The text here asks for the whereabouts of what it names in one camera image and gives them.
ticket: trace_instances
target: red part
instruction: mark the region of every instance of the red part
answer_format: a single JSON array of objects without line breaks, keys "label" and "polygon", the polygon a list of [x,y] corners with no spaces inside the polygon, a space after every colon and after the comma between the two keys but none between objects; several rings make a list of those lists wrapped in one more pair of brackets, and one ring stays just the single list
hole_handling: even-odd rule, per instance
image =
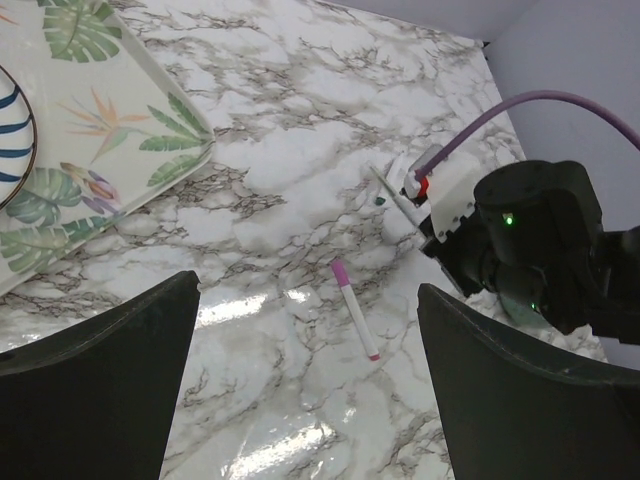
[{"label": "red part", "polygon": [[420,180],[420,193],[418,193],[418,198],[424,197],[427,194],[427,188],[429,188],[429,180],[427,180],[427,177],[422,177]]}]

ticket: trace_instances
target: bird of paradise flower print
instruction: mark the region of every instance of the bird of paradise flower print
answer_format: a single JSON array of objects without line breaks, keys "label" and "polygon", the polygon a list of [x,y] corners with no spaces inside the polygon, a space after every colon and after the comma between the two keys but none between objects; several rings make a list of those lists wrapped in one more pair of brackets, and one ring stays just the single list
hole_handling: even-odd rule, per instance
[{"label": "bird of paradise flower print", "polygon": [[[6,10],[6,9],[7,9],[7,7],[3,7],[2,5],[0,5],[0,10]],[[2,14],[0,14],[0,20],[3,20],[3,21],[5,21],[7,23],[10,23],[12,25],[18,25],[16,22],[11,20],[9,17],[7,17],[5,15],[2,15]]]},{"label": "bird of paradise flower print", "polygon": [[105,212],[118,213],[120,208],[120,196],[118,191],[103,177],[92,170],[78,167],[71,163],[60,163],[60,168],[82,190],[80,199],[91,210],[102,215]]},{"label": "bird of paradise flower print", "polygon": [[132,133],[148,135],[143,130],[129,126],[127,124],[140,122],[148,119],[146,115],[118,115],[116,107],[110,98],[107,102],[103,102],[95,90],[91,89],[93,100],[96,104],[97,112],[91,111],[84,107],[74,98],[74,101],[80,110],[76,110],[65,105],[59,104],[62,108],[73,114],[75,117],[83,121],[83,123],[70,122],[71,124],[81,127],[81,130],[73,130],[69,133],[75,135],[89,135],[95,137],[103,137],[102,144],[97,153],[91,160],[91,164],[95,163],[103,155],[107,154],[114,148],[118,147]]}]

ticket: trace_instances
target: pink marker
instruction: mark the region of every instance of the pink marker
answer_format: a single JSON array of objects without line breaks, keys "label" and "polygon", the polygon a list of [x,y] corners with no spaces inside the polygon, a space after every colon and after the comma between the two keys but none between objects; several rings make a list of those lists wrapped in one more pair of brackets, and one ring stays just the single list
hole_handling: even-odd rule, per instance
[{"label": "pink marker", "polygon": [[351,312],[351,318],[353,318],[356,324],[358,334],[360,335],[367,355],[374,362],[380,360],[380,352],[378,352],[369,327],[367,327],[367,323],[364,321],[364,315],[362,315],[356,294],[353,293],[353,288],[351,288],[351,282],[349,282],[349,276],[347,275],[344,265],[340,260],[334,260],[331,264],[331,269],[336,276],[336,280],[338,280],[338,285],[340,285],[340,290],[342,290],[342,295],[344,295],[344,299],[347,302],[347,307],[349,307],[349,312]]}]

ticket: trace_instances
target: green light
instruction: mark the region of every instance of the green light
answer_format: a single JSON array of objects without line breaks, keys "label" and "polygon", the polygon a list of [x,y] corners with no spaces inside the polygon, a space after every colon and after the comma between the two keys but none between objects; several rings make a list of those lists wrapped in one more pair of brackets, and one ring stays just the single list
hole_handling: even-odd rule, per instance
[{"label": "green light", "polygon": [[515,223],[513,213],[503,213],[502,219],[504,220],[505,225],[507,225],[508,227],[512,226]]}]

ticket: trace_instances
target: striped plate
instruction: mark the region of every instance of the striped plate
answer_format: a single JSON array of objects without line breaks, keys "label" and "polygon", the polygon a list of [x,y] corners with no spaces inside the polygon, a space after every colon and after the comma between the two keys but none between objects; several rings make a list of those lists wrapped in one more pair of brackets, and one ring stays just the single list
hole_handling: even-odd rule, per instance
[{"label": "striped plate", "polygon": [[33,111],[24,92],[0,66],[0,208],[18,193],[36,158]]}]

